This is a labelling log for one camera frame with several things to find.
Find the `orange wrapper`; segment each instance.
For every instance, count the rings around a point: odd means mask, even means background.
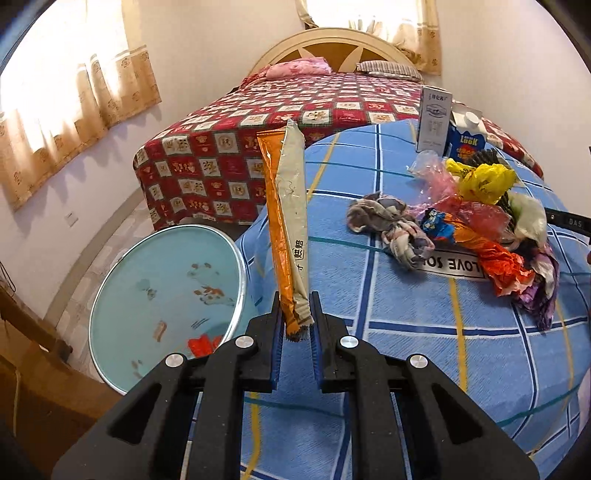
[[[281,210],[281,202],[279,201],[277,185],[275,184],[284,137],[285,128],[256,134],[264,162],[269,235],[271,237],[273,266],[275,267],[277,286],[279,288],[279,300],[285,317],[285,332],[288,338],[293,338],[300,331],[300,325],[294,313],[294,289],[293,278],[291,276],[290,250],[287,241],[287,232],[285,231],[283,211]]]
[[[448,213],[445,215],[445,222],[456,228],[453,238],[458,245],[476,252],[483,270],[495,285],[497,296],[508,295],[513,291],[522,293],[532,284],[535,272],[524,267],[522,256],[478,235]]]

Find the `power outlet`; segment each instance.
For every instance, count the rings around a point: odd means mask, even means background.
[[[65,217],[68,226],[73,226],[78,221],[78,216],[74,212],[68,213]]]

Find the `tiled floor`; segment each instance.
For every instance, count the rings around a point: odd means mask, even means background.
[[[193,223],[199,220],[185,219],[181,223]],[[201,221],[214,226],[236,240],[246,226],[230,223],[212,223]],[[90,357],[88,347],[88,323],[90,310],[107,273],[117,260],[141,239],[154,233],[150,213],[144,201],[127,217],[117,231],[107,241],[96,256],[90,268],[80,280],[76,290],[57,324],[57,331],[61,337],[72,346],[73,352],[68,363],[70,366],[96,380],[102,381]]]

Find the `curtain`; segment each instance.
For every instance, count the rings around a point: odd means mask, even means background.
[[[401,50],[418,70],[441,75],[441,39],[435,0],[295,0],[309,27],[371,33]]]
[[[56,0],[0,76],[0,181],[13,209],[112,126],[160,103],[137,0]]]

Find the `white box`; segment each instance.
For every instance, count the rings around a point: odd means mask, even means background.
[[[437,87],[424,85],[418,117],[417,152],[433,150],[440,157],[446,149],[452,94]]]

